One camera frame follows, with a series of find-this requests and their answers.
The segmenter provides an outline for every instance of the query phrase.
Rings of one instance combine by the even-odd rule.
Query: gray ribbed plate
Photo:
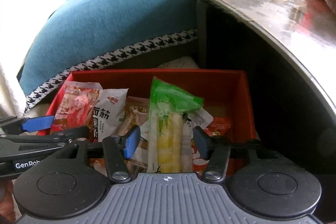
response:
[[[92,210],[65,220],[23,216],[18,224],[316,224],[309,216],[271,221],[237,207],[224,188],[196,174],[139,174],[136,180],[114,185]]]

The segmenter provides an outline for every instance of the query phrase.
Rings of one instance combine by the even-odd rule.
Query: glossy tabletop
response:
[[[323,0],[208,0],[244,22],[312,87],[336,123],[336,15]]]

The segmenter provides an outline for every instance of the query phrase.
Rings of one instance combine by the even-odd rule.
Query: red box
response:
[[[130,69],[91,70],[71,72],[67,80],[97,82],[103,89],[128,88],[127,95],[149,98],[153,77],[177,85],[193,95],[204,98],[204,108],[216,109],[221,116],[222,107],[229,107],[233,142],[255,139],[252,104],[245,72],[236,70],[201,69]],[[64,85],[58,91],[46,115],[55,115],[64,95]],[[38,135],[47,135],[40,131]]]

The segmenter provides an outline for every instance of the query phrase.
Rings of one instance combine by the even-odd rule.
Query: houndstooth trim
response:
[[[100,55],[94,59],[90,59],[86,62],[80,63],[76,66],[66,69],[65,71],[57,74],[55,77],[51,78],[47,82],[44,82],[42,85],[36,88],[36,90],[34,90],[31,94],[26,96],[25,112],[27,112],[37,103],[39,103],[50,92],[60,87],[71,71],[104,69],[111,65],[120,63],[124,60],[130,59],[132,57],[147,52],[152,52],[159,50],[161,48],[167,48],[171,46],[185,44],[195,39],[197,39],[196,29],[164,35],[163,37],[148,39],[143,42],[139,42],[134,45],[118,49],[114,52],[108,52],[104,55]]]

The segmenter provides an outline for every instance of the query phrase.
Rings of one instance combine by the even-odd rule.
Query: metal screw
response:
[[[204,177],[208,180],[218,180],[222,177],[222,175],[216,171],[208,171],[204,174]]]
[[[125,180],[129,177],[129,175],[126,172],[114,172],[112,175],[112,178],[116,180]]]

